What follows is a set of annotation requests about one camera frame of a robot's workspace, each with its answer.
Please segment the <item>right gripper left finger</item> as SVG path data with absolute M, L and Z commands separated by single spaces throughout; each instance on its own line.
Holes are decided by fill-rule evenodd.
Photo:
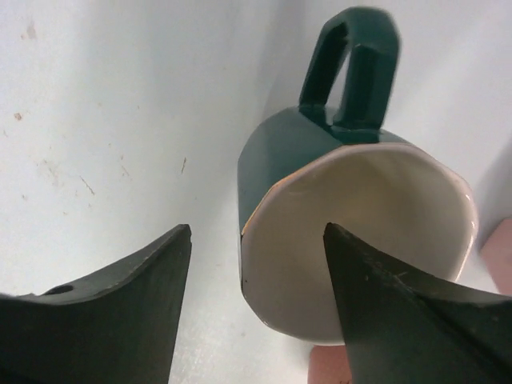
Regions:
M 44 294 L 3 294 L 2 382 L 168 382 L 191 250 L 180 224 Z

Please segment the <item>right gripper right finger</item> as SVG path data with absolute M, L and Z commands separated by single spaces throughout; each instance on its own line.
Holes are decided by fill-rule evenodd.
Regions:
M 334 223 L 323 242 L 354 382 L 510 382 L 510 297 L 437 278 Z

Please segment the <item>mauve pink mug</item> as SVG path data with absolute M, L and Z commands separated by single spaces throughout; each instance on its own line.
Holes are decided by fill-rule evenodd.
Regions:
M 310 352 L 308 384 L 351 384 L 345 346 L 314 346 Z

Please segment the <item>small pink mug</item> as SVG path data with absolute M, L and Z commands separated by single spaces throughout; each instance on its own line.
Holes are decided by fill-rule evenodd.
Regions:
M 511 217 L 503 219 L 481 248 L 480 256 L 500 294 L 511 296 Z

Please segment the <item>dark green mug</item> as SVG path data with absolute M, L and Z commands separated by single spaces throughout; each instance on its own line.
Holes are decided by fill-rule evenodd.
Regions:
M 298 104 L 263 121 L 242 149 L 242 294 L 277 332 L 344 342 L 323 245 L 330 222 L 451 282 L 466 263 L 478 232 L 469 185 L 382 127 L 399 50 L 389 12 L 341 11 L 320 32 Z

